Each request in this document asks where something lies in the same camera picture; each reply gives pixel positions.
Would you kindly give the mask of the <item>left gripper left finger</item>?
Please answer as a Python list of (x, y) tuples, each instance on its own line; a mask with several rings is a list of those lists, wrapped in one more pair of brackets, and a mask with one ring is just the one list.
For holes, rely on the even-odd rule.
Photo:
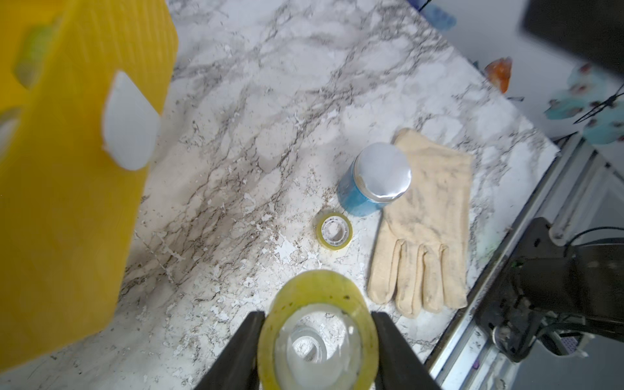
[(263, 311), (248, 313), (196, 390), (258, 390), (258, 341), (265, 321)]

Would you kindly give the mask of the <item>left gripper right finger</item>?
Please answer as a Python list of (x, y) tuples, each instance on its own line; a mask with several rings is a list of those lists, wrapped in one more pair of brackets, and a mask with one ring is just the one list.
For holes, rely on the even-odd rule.
[(371, 313), (379, 340), (379, 365), (375, 388), (439, 390), (439, 385), (420, 362), (388, 314)]

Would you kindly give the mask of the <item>yellow-green tape roll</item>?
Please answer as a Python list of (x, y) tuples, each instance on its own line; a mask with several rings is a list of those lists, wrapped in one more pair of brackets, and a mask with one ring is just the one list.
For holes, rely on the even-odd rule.
[(265, 389), (369, 389), (378, 371), (379, 341), (350, 279), (306, 271), (276, 295), (257, 356)]
[(351, 222), (341, 213), (324, 215), (315, 228), (316, 237), (323, 248), (343, 250), (353, 238)]

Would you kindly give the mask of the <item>yellow top drawer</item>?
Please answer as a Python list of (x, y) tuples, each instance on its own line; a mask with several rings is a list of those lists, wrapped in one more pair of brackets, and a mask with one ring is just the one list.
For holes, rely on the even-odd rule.
[(112, 320), (178, 36), (164, 1), (1, 4), (1, 369)]

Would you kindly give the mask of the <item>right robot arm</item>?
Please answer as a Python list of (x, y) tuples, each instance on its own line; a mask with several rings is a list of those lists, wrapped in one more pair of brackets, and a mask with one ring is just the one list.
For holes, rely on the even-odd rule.
[(567, 336), (623, 340), (623, 240), (555, 244), (533, 219), (475, 314), (477, 325), (512, 362), (534, 344), (561, 354)]

